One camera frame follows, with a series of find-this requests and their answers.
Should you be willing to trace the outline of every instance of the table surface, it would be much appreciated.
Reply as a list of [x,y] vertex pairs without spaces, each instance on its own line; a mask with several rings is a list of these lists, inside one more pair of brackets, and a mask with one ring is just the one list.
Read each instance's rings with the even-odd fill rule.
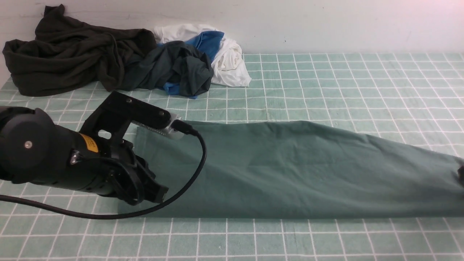
[[[198,99],[161,90],[127,94],[187,120],[228,124],[311,120],[464,157],[462,53],[261,54],[244,56],[249,88],[212,85]],[[18,94],[0,105],[44,109],[78,130],[108,96],[99,83],[52,97]],[[133,140],[131,125],[125,138]],[[117,201],[35,185],[0,183],[0,194],[95,214]],[[1,260],[464,261],[464,218],[376,220],[89,221],[0,202]]]

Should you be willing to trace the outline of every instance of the white cloth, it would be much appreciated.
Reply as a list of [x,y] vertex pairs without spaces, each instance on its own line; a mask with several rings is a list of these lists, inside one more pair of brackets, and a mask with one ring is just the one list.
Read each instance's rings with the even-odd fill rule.
[[[157,42],[187,41],[205,31],[218,31],[209,25],[180,24],[154,28]],[[248,87],[251,77],[242,59],[242,48],[236,41],[226,37],[221,40],[219,51],[211,63],[214,70],[211,83],[229,87]]]

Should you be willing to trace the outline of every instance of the white wall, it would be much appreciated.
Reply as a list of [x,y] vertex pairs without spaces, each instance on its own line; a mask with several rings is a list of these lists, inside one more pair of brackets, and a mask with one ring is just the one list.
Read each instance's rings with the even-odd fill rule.
[[45,4],[63,3],[68,15],[112,28],[208,23],[248,53],[464,50],[464,0],[0,1],[2,42],[33,39]]

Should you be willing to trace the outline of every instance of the black cloth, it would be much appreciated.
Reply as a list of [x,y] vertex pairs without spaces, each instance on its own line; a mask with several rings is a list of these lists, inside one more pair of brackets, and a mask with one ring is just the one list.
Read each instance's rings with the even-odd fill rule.
[[157,47],[145,58],[134,55],[126,64],[121,89],[163,88],[179,84],[179,95],[197,96],[209,90],[213,69],[209,57],[192,45],[172,41]]
[[33,41],[8,41],[6,66],[20,94],[49,96],[100,80],[106,90],[118,89],[124,64],[156,48],[146,29],[118,30],[92,26],[64,16],[64,6],[45,7]]

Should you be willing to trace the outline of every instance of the green towel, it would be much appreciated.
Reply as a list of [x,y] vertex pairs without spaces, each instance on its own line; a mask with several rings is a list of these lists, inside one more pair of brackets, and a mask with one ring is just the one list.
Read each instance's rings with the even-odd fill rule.
[[[192,187],[151,217],[382,218],[464,215],[458,157],[306,121],[189,122],[208,158]],[[177,192],[201,156],[193,136],[138,128],[135,152]],[[121,212],[153,206],[120,205]]]

